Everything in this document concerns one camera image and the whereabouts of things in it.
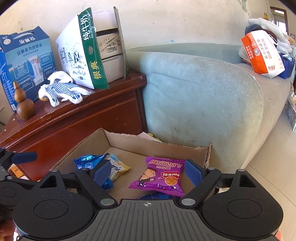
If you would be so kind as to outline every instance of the light green sofa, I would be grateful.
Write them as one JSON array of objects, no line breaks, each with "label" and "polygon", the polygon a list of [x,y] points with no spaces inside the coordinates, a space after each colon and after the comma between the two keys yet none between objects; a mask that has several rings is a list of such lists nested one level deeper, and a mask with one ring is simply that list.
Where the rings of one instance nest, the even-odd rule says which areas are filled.
[{"label": "light green sofa", "polygon": [[149,132],[178,145],[211,142],[210,165],[224,172],[250,162],[290,90],[290,79],[268,79],[240,63],[238,48],[186,43],[128,51],[130,69],[147,76],[143,99]]}]

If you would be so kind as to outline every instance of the open cardboard box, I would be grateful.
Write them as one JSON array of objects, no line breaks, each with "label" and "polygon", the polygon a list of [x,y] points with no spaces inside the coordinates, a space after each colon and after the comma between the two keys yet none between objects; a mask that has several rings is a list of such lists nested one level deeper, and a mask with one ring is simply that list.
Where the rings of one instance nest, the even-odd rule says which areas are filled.
[{"label": "open cardboard box", "polygon": [[[102,155],[104,153],[112,153],[124,164],[131,167],[131,169],[113,182],[114,188],[107,191],[119,202],[121,199],[135,199],[151,193],[150,191],[128,188],[146,170],[147,156],[192,159],[203,167],[205,164],[206,166],[208,165],[210,148],[211,144],[206,147],[191,148],[98,129],[70,150],[52,169],[58,169],[62,174],[67,174],[77,170],[73,159],[88,154]],[[185,173],[181,175],[181,186],[185,194],[194,187]]]}]

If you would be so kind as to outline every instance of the cardboard box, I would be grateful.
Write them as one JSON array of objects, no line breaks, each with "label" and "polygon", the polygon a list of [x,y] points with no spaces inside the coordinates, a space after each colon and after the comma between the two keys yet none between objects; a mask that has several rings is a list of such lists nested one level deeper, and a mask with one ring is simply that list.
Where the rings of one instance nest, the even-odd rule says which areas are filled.
[{"label": "cardboard box", "polygon": [[[121,199],[135,199],[138,196],[150,193],[128,188],[146,170],[146,156],[174,159],[190,158],[203,167],[205,162],[208,163],[209,161],[210,146],[196,148],[177,146],[99,129],[77,144],[52,169],[58,169],[62,174],[74,172],[77,167],[73,159],[87,154],[102,155],[104,153],[116,155],[124,164],[131,167],[114,181],[114,188],[107,191],[119,202]],[[185,173],[181,175],[181,186],[185,194],[194,187]]]},{"label": "cardboard box", "polygon": [[41,85],[57,71],[48,35],[40,27],[22,33],[0,35],[0,79],[13,111],[13,82],[26,92],[26,97],[38,99]]},{"label": "cardboard box", "polygon": [[107,89],[108,83],[128,74],[118,10],[77,15],[56,40],[63,71],[76,84]]}]

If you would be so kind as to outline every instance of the blue snack wrapper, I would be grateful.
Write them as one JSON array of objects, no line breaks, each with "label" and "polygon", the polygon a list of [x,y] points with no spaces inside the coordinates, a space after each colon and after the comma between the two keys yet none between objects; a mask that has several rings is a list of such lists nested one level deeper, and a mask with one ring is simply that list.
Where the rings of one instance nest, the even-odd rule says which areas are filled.
[{"label": "blue snack wrapper", "polygon": [[[80,158],[74,159],[74,163],[78,167],[78,169],[87,167],[89,169],[93,169],[101,160],[104,160],[108,153],[104,155],[85,155]],[[105,191],[109,190],[113,187],[112,181],[110,178],[107,178],[107,180],[104,182],[104,184],[101,186]]]},{"label": "blue snack wrapper", "polygon": [[110,180],[110,178],[107,178],[107,180],[104,182],[104,184],[101,186],[105,191],[111,189],[113,186],[112,181]]},{"label": "blue snack wrapper", "polygon": [[177,196],[172,196],[169,194],[165,194],[162,192],[153,192],[150,194],[147,194],[145,196],[141,196],[141,197],[137,197],[138,200],[153,200],[153,199],[157,199],[157,200],[163,200],[163,199],[173,199],[176,202],[178,202],[180,200],[180,197]]},{"label": "blue snack wrapper", "polygon": [[107,154],[96,156],[96,155],[85,155],[78,159],[74,159],[75,164],[78,169],[83,167],[87,167],[89,169],[93,169],[101,160],[103,160]]}]

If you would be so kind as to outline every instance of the human hand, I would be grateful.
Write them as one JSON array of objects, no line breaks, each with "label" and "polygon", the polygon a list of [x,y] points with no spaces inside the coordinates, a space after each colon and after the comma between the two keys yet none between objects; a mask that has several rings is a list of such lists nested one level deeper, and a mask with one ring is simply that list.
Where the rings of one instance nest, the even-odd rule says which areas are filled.
[{"label": "human hand", "polygon": [[13,234],[15,232],[15,224],[12,220],[5,219],[0,224],[0,241],[13,241]]}]

